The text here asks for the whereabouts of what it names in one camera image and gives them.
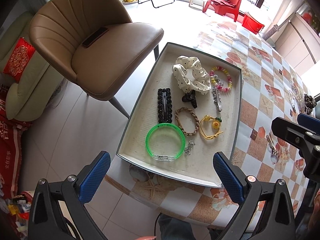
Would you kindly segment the green translucent bangle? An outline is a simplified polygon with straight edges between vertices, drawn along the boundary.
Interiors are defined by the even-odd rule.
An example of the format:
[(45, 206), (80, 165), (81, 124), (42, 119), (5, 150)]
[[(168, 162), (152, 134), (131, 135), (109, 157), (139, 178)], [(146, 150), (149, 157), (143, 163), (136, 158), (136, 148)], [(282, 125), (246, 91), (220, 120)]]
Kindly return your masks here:
[(176, 125), (157, 124), (148, 131), (145, 148), (156, 161), (175, 161), (184, 152), (185, 136)]

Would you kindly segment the black claw hair clip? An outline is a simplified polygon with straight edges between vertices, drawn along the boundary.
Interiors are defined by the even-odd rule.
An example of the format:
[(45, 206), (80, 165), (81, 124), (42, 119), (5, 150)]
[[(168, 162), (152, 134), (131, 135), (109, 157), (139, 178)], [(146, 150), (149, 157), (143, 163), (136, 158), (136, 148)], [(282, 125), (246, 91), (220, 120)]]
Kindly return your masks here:
[(182, 102), (189, 102), (191, 103), (192, 107), (196, 109), (197, 101), (196, 101), (195, 90), (191, 90), (190, 92), (185, 93), (184, 96), (182, 96)]

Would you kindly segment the clear plastic hair claw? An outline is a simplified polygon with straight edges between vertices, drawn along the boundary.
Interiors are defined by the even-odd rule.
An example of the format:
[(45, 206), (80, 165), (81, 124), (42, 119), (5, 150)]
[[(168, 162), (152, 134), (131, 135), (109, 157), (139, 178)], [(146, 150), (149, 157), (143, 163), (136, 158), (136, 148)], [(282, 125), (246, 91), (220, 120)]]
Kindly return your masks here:
[(297, 90), (295, 98), (296, 98), (296, 102), (297, 102), (300, 113), (305, 113), (304, 94), (300, 90)]

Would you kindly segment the red plastic bucket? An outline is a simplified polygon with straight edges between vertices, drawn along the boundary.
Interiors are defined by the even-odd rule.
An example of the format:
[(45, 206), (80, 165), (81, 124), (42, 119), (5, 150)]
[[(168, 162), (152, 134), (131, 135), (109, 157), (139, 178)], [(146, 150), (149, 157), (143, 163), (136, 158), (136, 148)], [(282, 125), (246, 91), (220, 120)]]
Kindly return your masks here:
[(247, 30), (251, 31), (254, 34), (258, 34), (265, 27), (264, 24), (258, 22), (255, 18), (253, 18), (249, 13), (245, 13), (242, 26)]

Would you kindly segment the silver rhinestone hair clip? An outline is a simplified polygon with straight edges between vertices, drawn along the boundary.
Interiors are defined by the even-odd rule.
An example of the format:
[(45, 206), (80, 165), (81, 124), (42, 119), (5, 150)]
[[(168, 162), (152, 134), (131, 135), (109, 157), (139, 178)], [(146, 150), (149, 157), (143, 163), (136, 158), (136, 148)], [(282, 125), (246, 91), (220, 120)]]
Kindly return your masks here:
[(212, 93), (213, 93), (214, 102), (217, 105), (217, 109), (219, 112), (221, 112), (222, 111), (222, 103), (221, 103), (221, 97), (220, 97), (219, 90), (216, 87), (213, 87)]

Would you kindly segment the cream sofa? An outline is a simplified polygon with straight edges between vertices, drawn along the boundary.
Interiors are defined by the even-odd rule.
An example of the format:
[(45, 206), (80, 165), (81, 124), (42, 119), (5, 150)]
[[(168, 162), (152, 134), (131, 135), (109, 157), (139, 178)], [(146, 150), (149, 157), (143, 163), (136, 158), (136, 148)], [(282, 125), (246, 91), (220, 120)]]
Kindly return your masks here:
[(63, 81), (62, 75), (38, 52), (29, 57), (24, 71), (20, 73), (19, 81), (4, 72), (19, 39), (30, 42), (29, 25), (32, 18), (31, 13), (24, 12), (1, 37), (1, 83), (9, 86), (5, 98), (5, 113), (9, 120), (34, 121), (39, 118), (52, 94)]

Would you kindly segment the white jewelry tray box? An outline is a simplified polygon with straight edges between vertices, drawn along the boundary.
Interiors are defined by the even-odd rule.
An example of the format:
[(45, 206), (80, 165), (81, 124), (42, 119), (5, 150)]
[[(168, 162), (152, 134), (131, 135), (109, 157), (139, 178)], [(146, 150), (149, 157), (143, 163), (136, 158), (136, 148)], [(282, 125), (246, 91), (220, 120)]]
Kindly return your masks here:
[[(196, 94), (197, 108), (182, 102), (183, 91), (179, 89), (172, 74), (172, 67), (179, 56), (197, 57), (202, 67), (210, 71), (221, 66), (230, 74), (218, 73), (224, 82), (231, 82), (232, 89), (221, 93), (222, 111), (219, 112), (212, 92)], [(117, 156), (150, 172), (186, 183), (208, 187), (220, 187), (221, 181), (213, 168), (213, 156), (223, 152), (231, 157), (236, 145), (241, 106), (241, 70), (213, 55), (167, 43), (155, 63), (137, 99), (125, 128)], [(186, 131), (185, 146), (195, 142), (191, 155), (182, 155), (175, 161), (156, 161), (145, 148), (148, 131), (158, 123), (157, 91), (170, 88), (172, 99), (172, 123), (182, 125)]]

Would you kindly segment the white polka dot scrunchie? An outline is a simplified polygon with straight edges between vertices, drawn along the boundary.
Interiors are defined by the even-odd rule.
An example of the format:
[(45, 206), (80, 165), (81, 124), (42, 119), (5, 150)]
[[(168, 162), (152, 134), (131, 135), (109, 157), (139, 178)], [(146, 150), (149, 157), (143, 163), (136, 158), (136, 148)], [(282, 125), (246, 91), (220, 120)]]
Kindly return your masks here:
[(209, 74), (197, 57), (179, 56), (172, 67), (172, 74), (184, 93), (194, 90), (206, 95), (212, 88)]

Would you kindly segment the red plastic chair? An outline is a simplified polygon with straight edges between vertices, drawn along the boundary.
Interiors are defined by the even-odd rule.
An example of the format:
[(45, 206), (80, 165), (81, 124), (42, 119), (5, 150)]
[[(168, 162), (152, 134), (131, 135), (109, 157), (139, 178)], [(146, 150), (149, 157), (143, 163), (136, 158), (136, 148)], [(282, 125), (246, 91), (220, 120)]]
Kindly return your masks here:
[(202, 12), (205, 13), (209, 7), (213, 7), (216, 14), (225, 16), (225, 14), (232, 14), (234, 16), (234, 22), (237, 21), (240, 5), (242, 0), (207, 0), (202, 8)]

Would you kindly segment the black beaded hair clip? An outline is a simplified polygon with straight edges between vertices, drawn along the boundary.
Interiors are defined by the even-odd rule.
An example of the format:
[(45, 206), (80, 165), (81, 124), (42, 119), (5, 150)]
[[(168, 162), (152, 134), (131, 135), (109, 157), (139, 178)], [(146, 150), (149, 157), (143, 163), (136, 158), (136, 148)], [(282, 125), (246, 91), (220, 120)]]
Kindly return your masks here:
[(158, 123), (172, 123), (172, 99), (170, 88), (159, 88), (157, 91)]

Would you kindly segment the red embroidered cushion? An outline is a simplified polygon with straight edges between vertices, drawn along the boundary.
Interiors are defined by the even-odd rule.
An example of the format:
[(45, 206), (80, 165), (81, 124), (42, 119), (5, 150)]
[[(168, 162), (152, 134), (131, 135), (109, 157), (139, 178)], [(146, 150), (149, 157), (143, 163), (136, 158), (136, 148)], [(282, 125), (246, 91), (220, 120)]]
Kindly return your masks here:
[(27, 40), (20, 37), (4, 67), (3, 73), (11, 76), (16, 83), (19, 83), (23, 71), (35, 51), (35, 48)]

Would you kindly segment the leopard print scrunchie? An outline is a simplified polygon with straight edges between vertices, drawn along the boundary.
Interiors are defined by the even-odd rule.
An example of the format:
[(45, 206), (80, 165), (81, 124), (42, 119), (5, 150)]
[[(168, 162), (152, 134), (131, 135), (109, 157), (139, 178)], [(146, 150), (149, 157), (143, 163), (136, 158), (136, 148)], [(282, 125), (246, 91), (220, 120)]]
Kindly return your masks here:
[(305, 114), (311, 115), (313, 109), (317, 106), (317, 102), (314, 97), (304, 94), (304, 106)]

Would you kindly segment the checkered vinyl tablecloth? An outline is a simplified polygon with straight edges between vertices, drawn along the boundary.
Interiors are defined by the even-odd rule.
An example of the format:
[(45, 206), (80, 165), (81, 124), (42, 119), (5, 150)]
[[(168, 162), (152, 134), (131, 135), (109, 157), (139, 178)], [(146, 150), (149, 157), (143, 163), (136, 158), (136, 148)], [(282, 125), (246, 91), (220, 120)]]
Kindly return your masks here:
[[(292, 93), (307, 92), (306, 86), (270, 45), (238, 24), (213, 21), (200, 37), (201, 50), (215, 53), (242, 70), (233, 163), (262, 181), (285, 180), (297, 210), (308, 185), (303, 174), (305, 163), (295, 147), (272, 134), (271, 122), (276, 117), (296, 121)], [(106, 181), (159, 212), (203, 226), (225, 226), (237, 209), (224, 189), (150, 175), (120, 160), (112, 164)]]

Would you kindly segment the white cabinet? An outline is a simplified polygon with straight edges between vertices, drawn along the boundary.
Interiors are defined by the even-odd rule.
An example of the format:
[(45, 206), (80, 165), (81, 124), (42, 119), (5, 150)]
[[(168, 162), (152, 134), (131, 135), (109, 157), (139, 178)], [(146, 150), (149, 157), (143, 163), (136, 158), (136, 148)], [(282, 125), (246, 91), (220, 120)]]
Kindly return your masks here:
[(319, 36), (299, 14), (289, 20), (275, 46), (300, 76), (319, 61)]

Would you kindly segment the brown leather chair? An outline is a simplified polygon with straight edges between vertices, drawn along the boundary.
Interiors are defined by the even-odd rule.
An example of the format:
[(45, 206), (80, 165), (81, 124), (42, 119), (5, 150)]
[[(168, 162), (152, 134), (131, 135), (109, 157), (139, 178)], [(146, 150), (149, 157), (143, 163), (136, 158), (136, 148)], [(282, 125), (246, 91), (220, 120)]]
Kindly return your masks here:
[(120, 112), (116, 93), (150, 53), (159, 54), (163, 35), (133, 22), (120, 0), (50, 0), (29, 28), (31, 44), (52, 67)]

